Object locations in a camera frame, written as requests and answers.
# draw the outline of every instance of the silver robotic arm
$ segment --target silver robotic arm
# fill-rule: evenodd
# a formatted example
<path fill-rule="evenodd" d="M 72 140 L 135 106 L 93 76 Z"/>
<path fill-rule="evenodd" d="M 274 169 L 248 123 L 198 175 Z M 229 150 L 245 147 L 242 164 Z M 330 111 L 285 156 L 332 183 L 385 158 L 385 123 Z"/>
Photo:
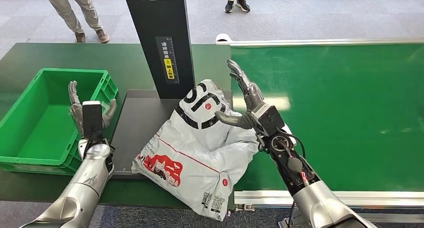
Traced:
<path fill-rule="evenodd" d="M 112 176 L 112 149 L 103 137 L 103 129 L 110 123 L 116 110 L 116 100 L 102 115 L 99 101 L 87 101 L 81 105 L 76 81 L 69 84 L 70 112 L 82 135 L 78 142 L 78 153 L 82 164 L 62 194 L 34 221 L 24 228 L 86 228 L 107 181 Z"/>
<path fill-rule="evenodd" d="M 225 124 L 253 128 L 259 140 L 259 150 L 274 160 L 287 190 L 302 215 L 313 228 L 374 228 L 341 202 L 312 169 L 294 146 L 302 142 L 292 135 L 275 106 L 264 102 L 258 86 L 251 82 L 239 65 L 228 60 L 230 76 L 243 92 L 247 111 L 242 116 L 229 116 L 221 111 L 215 115 Z"/>

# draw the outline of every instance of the plastic bag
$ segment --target plastic bag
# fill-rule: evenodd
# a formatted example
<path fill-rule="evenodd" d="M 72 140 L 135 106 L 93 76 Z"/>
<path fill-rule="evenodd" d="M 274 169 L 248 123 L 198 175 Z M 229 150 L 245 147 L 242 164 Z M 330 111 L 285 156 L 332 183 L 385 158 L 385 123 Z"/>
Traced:
<path fill-rule="evenodd" d="M 198 214 L 222 221 L 258 141 L 253 130 L 218 121 L 217 110 L 240 115 L 229 109 L 211 80 L 203 80 L 133 160 L 131 171 L 144 174 Z"/>

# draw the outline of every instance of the floor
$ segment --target floor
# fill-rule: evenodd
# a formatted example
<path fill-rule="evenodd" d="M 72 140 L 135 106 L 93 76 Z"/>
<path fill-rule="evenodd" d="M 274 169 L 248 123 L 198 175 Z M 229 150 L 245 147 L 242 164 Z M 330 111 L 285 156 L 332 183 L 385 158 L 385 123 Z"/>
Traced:
<path fill-rule="evenodd" d="M 248 0 L 248 14 L 224 13 L 226 0 L 186 0 L 191 42 L 424 37 L 424 0 Z M 87 42 L 99 42 L 84 22 Z M 111 43 L 138 43 L 125 0 L 93 0 Z M 73 42 L 47 0 L 0 0 L 0 58 L 16 42 Z"/>
<path fill-rule="evenodd" d="M 93 0 L 111 43 L 138 43 L 125 0 Z M 392 39 L 424 37 L 424 0 L 248 0 L 252 11 L 225 14 L 226 0 L 187 0 L 191 42 L 234 40 Z M 88 43 L 98 43 L 71 1 Z M 0 0 L 0 58 L 16 42 L 74 42 L 47 0 Z M 49 204 L 0 201 L 0 228 L 18 227 Z M 98 206 L 91 227 L 277 227 L 287 209 L 237 213 L 224 222 L 190 210 Z M 406 227 L 407 225 L 380 225 Z M 408 227 L 424 227 L 416 224 Z"/>

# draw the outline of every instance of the sneaker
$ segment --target sneaker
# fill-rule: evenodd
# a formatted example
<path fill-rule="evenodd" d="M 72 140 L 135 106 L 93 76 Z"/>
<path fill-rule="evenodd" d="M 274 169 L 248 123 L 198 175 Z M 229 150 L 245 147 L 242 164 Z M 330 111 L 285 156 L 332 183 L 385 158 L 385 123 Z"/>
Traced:
<path fill-rule="evenodd" d="M 234 6 L 234 1 L 228 1 L 226 6 L 225 6 L 225 12 L 227 14 L 231 13 L 233 11 L 233 6 Z"/>
<path fill-rule="evenodd" d="M 102 44 L 109 42 L 109 35 L 103 29 L 96 30 L 95 33 Z"/>
<path fill-rule="evenodd" d="M 243 10 L 243 12 L 250 12 L 251 8 L 250 6 L 247 4 L 246 0 L 237 0 L 237 2 L 235 3 L 235 5 L 239 8 L 241 8 L 241 10 Z"/>
<path fill-rule="evenodd" d="M 75 33 L 75 42 L 77 44 L 84 44 L 86 43 L 86 34 L 85 33 Z"/>

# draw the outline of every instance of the green bin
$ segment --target green bin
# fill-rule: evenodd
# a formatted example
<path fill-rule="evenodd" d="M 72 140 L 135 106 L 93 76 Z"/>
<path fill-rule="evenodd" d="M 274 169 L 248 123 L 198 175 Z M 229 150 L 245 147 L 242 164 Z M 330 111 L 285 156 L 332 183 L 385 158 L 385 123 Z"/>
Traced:
<path fill-rule="evenodd" d="M 118 89 L 105 70 L 41 69 L 0 121 L 0 168 L 72 175 L 81 138 L 69 111 L 68 84 L 79 100 L 109 103 Z"/>

